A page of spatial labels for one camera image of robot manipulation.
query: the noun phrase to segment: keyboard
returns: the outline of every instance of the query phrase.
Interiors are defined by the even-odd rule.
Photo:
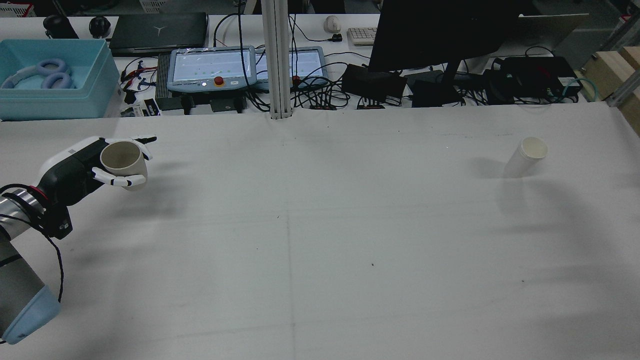
[[[377,30],[378,28],[349,28],[347,35],[353,45],[372,46],[373,41],[376,39]]]

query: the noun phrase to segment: table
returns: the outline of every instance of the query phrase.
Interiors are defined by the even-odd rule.
[[[603,102],[2,122],[0,183],[142,133],[148,185],[70,208],[62,311],[2,359],[640,354],[640,142]],[[549,155],[501,179],[525,136]]]
[[[336,55],[328,56],[326,58],[327,63],[339,62],[335,65],[327,66],[329,77],[332,79],[338,79],[345,70],[345,65],[342,63],[354,63],[363,64],[368,63],[368,59],[362,56],[358,56],[352,53],[359,53],[364,56],[371,55],[372,47],[354,46],[348,40],[346,31],[350,27],[371,27],[376,26],[378,23],[378,14],[337,14],[336,15],[342,24],[342,34],[344,40],[342,42],[312,42],[305,39],[305,37],[296,28],[295,36],[298,47],[316,46],[321,45],[325,54],[338,53]],[[223,15],[210,15],[209,16],[209,32],[207,35],[207,46],[213,45],[213,33],[217,23],[223,18]],[[76,29],[76,32],[80,38],[91,38],[89,33],[88,24],[92,17],[70,17],[70,22]],[[304,31],[305,35],[309,39],[319,40],[327,39],[331,37],[331,34],[327,33],[323,29],[323,22],[326,15],[321,14],[302,14],[296,16],[296,23]],[[118,17],[108,17],[111,22],[112,29],[117,25]],[[246,45],[259,46],[264,44],[264,35],[262,27],[261,15],[243,15],[243,43]],[[42,27],[42,18],[27,18],[27,19],[3,19],[0,21],[0,40],[4,38],[46,38],[44,34],[44,28]],[[224,45],[239,45],[239,37],[237,30],[237,17],[227,19],[219,29],[218,33],[219,44]],[[134,58],[115,58],[116,65],[119,69],[124,70],[125,66]],[[469,60],[468,64],[476,72],[488,67],[493,59],[491,58],[476,58]],[[153,60],[146,59],[145,65],[154,66],[156,63]],[[403,74],[410,74],[415,72],[422,72],[422,70],[406,70]],[[405,95],[410,95],[411,91],[407,88]],[[139,93],[137,98],[149,99],[155,96],[154,88],[150,88],[145,92]],[[268,95],[262,95],[262,98],[269,102]],[[355,109],[359,96],[354,96],[349,101],[347,109]],[[583,97],[580,97],[579,101],[585,101]],[[473,105],[471,100],[467,100],[467,105]],[[411,106],[410,101],[404,101],[402,107],[408,108]],[[259,112],[257,108],[248,104],[246,112]],[[182,110],[170,110],[164,111],[164,115],[182,115]],[[191,114],[195,115],[208,115],[212,114],[212,111],[207,105],[200,105],[191,110]]]

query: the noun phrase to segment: beige paper cup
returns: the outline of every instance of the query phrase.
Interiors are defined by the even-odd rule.
[[[524,138],[504,167],[503,177],[522,177],[533,165],[547,156],[548,148],[541,138]]]
[[[147,178],[147,164],[140,148],[130,141],[119,141],[107,145],[100,153],[100,162],[104,168],[116,176],[143,175]],[[146,182],[125,187],[127,190],[140,190]]]

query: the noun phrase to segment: black monitor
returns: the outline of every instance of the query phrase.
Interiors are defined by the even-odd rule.
[[[419,69],[446,63],[443,74],[422,85],[429,85],[435,106],[457,102],[460,97],[453,81],[460,63],[496,51],[523,12],[525,2],[386,0],[369,71]]]

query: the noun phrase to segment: black cylinder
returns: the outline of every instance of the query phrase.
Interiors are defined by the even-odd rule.
[[[44,19],[42,25],[47,30],[45,32],[50,38],[78,38],[76,31],[66,16],[49,15]]]

